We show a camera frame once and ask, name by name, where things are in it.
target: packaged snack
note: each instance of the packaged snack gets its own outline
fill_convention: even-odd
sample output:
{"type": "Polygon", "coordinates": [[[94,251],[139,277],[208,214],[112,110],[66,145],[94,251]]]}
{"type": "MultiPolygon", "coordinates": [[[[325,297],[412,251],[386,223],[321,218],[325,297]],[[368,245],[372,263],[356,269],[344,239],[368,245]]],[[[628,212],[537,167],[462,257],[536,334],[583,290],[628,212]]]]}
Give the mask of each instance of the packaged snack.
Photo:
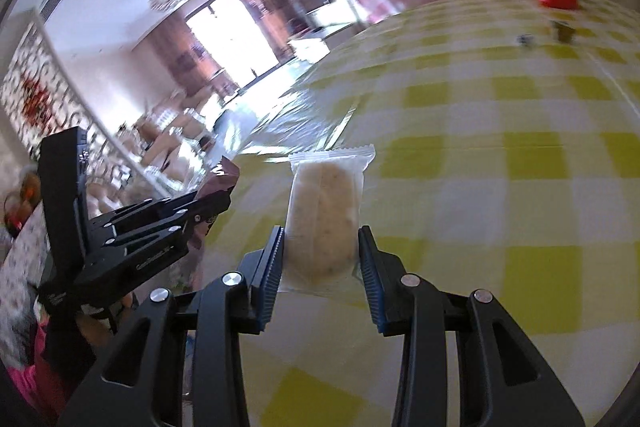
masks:
{"type": "Polygon", "coordinates": [[[375,155],[369,145],[289,156],[281,289],[326,295],[356,271],[364,170],[375,155]]]}

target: person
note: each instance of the person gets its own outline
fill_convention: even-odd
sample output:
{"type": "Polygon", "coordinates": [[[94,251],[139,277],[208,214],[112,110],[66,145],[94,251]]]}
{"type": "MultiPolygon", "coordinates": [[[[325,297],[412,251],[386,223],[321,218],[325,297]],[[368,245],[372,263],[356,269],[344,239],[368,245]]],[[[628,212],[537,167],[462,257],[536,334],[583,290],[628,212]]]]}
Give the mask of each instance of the person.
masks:
{"type": "MultiPolygon", "coordinates": [[[[120,301],[119,323],[129,317],[134,297],[120,301]]],[[[89,315],[60,314],[49,317],[42,311],[33,343],[33,364],[24,369],[7,367],[20,395],[46,425],[55,425],[72,394],[95,362],[95,350],[108,344],[111,331],[89,315]]]]}

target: checkered tablecloth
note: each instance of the checkered tablecloth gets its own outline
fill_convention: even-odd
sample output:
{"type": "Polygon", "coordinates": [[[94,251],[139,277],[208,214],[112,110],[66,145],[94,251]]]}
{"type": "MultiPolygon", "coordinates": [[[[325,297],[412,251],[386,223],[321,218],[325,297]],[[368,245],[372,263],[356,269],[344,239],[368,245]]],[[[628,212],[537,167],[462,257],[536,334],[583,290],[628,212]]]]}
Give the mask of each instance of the checkered tablecloth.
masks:
{"type": "MultiPolygon", "coordinates": [[[[236,156],[206,279],[284,224],[289,152],[373,143],[361,223],[379,247],[443,291],[490,289],[593,425],[640,360],[640,15],[580,5],[446,0],[332,51],[236,156]]],[[[253,425],[388,426],[401,343],[364,297],[279,295],[266,332],[242,339],[253,425]]]]}

